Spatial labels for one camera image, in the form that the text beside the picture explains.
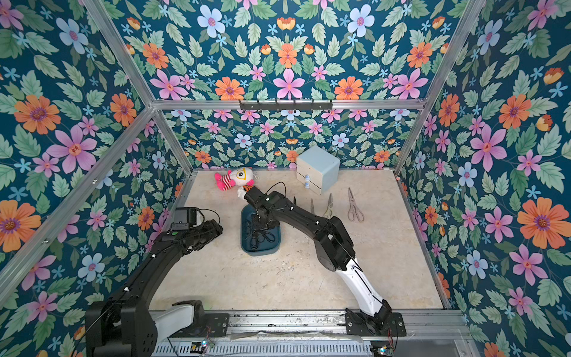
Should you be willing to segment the teal plastic storage box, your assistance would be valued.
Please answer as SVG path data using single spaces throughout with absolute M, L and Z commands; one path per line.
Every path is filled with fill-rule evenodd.
M 280 226 L 267 226 L 262 223 L 251 205 L 245 206 L 241 212 L 240 245 L 242 250 L 252 257 L 259 257 L 277 252 L 280 244 Z

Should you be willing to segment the grey handled scissors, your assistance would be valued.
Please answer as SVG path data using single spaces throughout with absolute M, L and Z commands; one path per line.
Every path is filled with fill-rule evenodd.
M 333 216 L 333 197 L 332 194 L 330 193 L 329 198 L 328 198 L 328 202 L 327 202 L 327 209 L 324 212 L 324 217 L 327 219 L 331 219 Z

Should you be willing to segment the beige handled kitchen scissors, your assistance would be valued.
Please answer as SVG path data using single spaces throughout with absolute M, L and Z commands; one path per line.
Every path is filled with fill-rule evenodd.
M 349 187 L 347 189 L 347 192 L 349 200 L 349 210 L 347 213 L 347 218 L 351 222 L 358 221 L 362 223 L 364 221 L 364 214 L 359 209 L 358 205 L 356 205 L 355 196 L 353 195 L 352 189 Z

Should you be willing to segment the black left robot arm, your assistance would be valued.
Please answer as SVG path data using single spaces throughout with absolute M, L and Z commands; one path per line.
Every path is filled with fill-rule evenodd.
M 221 236 L 220 220 L 198 208 L 178 208 L 144 261 L 107 300 L 86 313 L 88 356 L 151 356 L 156 346 L 181 330 L 206 327 L 202 302 L 186 300 L 153 316 L 150 303 L 169 271 L 186 255 Z

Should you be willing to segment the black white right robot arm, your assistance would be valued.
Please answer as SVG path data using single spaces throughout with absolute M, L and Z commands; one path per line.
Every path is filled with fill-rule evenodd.
M 353 242 L 339 218 L 319 217 L 282 193 L 263 193 L 257 187 L 247 191 L 244 199 L 254 208 L 264 228 L 285 223 L 313 240 L 319 262 L 345 282 L 358 302 L 363 319 L 383 324 L 389 318 L 393 310 L 358 264 Z

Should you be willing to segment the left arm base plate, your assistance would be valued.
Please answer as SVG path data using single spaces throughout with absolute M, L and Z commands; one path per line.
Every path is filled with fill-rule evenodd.
M 227 313 L 206 312 L 200 315 L 189 327 L 175 332 L 172 338 L 218 338 L 227 335 L 230 315 Z

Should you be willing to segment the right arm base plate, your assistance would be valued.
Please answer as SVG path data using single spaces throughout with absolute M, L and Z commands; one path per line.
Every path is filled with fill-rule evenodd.
M 404 337 L 407 330 L 401 313 L 382 307 L 374 316 L 345 309 L 346 333 L 365 337 Z

